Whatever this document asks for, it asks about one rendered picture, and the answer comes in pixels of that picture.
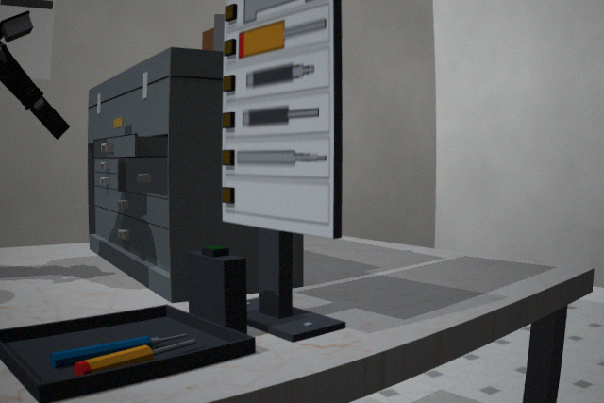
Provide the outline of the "orange-handled screwdriver with red end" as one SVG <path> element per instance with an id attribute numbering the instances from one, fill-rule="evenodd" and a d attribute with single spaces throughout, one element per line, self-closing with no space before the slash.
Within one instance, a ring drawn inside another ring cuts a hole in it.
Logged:
<path id="1" fill-rule="evenodd" d="M 75 376 L 86 375 L 94 372 L 105 371 L 112 368 L 123 367 L 134 363 L 152 361 L 155 355 L 175 350 L 184 346 L 196 344 L 196 339 L 189 340 L 179 344 L 169 345 L 156 350 L 151 350 L 150 346 L 142 345 L 128 350 L 108 354 L 105 356 L 78 361 L 74 365 Z"/>

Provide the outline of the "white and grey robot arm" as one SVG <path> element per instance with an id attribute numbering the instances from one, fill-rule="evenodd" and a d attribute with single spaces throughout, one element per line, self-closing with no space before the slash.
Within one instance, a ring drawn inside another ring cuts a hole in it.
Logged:
<path id="1" fill-rule="evenodd" d="M 31 23 L 29 13 L 29 11 L 26 11 L 1 21 L 0 40 L 4 36 L 5 41 L 10 42 L 30 34 L 33 29 L 33 24 Z"/>

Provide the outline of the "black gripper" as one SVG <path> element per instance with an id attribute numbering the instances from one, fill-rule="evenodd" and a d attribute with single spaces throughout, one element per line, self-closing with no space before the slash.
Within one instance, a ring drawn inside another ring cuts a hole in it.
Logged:
<path id="1" fill-rule="evenodd" d="M 2 70 L 2 71 L 1 71 Z M 7 46 L 0 41 L 0 81 L 26 106 L 56 138 L 70 127 L 42 96 Z M 16 95 L 17 94 L 17 95 Z"/>

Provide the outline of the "blue-handled tool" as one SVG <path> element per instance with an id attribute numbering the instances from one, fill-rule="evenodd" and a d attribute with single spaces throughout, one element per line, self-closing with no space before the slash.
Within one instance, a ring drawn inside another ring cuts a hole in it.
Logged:
<path id="1" fill-rule="evenodd" d="M 141 345 L 147 345 L 152 348 L 152 345 L 160 344 L 160 342 L 169 341 L 173 339 L 178 339 L 186 337 L 186 334 L 177 335 L 173 337 L 160 339 L 152 338 L 148 336 L 123 340 L 114 343 L 108 344 L 99 344 L 94 346 L 82 347 L 78 349 L 66 350 L 56 353 L 51 353 L 50 361 L 54 368 L 60 368 L 64 366 L 75 365 L 78 361 L 85 361 L 92 358 L 97 358 L 101 356 L 105 356 L 111 353 L 116 353 L 119 351 L 124 351 L 133 347 L 138 347 Z"/>

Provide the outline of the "dark grey drawer chest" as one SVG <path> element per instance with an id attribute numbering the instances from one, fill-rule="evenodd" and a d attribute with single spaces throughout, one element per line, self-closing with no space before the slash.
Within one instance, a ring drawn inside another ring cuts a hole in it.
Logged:
<path id="1" fill-rule="evenodd" d="M 223 54 L 170 47 L 89 90 L 90 249 L 171 303 L 204 246 L 246 258 L 259 292 L 258 227 L 222 221 Z"/>

